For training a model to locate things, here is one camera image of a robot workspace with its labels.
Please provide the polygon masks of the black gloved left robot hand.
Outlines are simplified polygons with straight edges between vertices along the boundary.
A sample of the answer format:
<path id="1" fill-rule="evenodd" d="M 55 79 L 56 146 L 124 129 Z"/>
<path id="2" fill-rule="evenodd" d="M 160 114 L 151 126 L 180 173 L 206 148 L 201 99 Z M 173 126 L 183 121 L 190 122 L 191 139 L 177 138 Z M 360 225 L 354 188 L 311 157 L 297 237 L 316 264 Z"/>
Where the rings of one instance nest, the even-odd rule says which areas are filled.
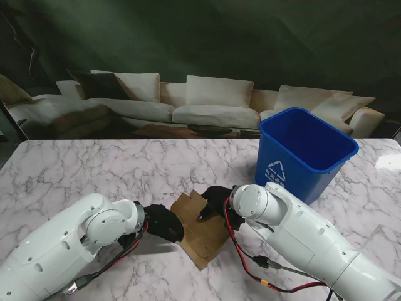
<path id="1" fill-rule="evenodd" d="M 184 227 L 175 213 L 164 205 L 151 204 L 144 207 L 147 232 L 171 243 L 180 243 L 184 238 Z"/>

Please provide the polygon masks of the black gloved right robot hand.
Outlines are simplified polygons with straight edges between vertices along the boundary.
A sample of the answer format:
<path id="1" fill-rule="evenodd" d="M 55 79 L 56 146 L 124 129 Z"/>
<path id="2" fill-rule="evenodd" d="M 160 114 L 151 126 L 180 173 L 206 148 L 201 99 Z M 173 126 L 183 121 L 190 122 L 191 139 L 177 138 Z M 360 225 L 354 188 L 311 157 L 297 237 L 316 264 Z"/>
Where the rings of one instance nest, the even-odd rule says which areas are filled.
<path id="1" fill-rule="evenodd" d="M 210 186 L 202 194 L 202 198 L 207 201 L 205 207 L 198 215 L 199 219 L 207 218 L 216 213 L 224 216 L 224 203 L 231 195 L 233 188 L 229 189 L 222 186 Z"/>

